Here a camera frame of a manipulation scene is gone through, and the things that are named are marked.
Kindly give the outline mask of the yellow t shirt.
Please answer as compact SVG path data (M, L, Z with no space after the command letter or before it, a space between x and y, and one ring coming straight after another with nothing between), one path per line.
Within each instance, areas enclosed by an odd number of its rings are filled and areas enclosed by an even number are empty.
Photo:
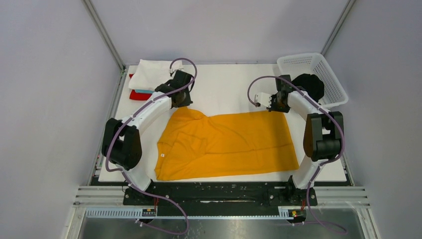
M286 117L280 112L248 112L208 117L177 109L157 143L156 178L265 174L299 168Z

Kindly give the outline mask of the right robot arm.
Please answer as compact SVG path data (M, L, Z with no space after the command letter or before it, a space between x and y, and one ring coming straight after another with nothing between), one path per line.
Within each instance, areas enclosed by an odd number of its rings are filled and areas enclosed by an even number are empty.
M277 93L270 96L268 109L283 113L294 110L305 120L305 156L283 191L288 203L298 205L309 198L311 187L323 167L343 154L343 116L318 104L303 87L297 87L281 76L275 80Z

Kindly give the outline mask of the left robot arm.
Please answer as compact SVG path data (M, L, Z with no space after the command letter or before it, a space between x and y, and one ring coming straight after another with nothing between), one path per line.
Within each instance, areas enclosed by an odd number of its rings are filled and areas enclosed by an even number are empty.
M135 198L144 205L154 200L154 192L149 188L151 178L139 166L143 154L141 136L162 114L192 103L189 86L195 76L181 70L171 76L135 112L122 119L110 118L105 125L102 142L105 169L120 172L129 186L136 189Z

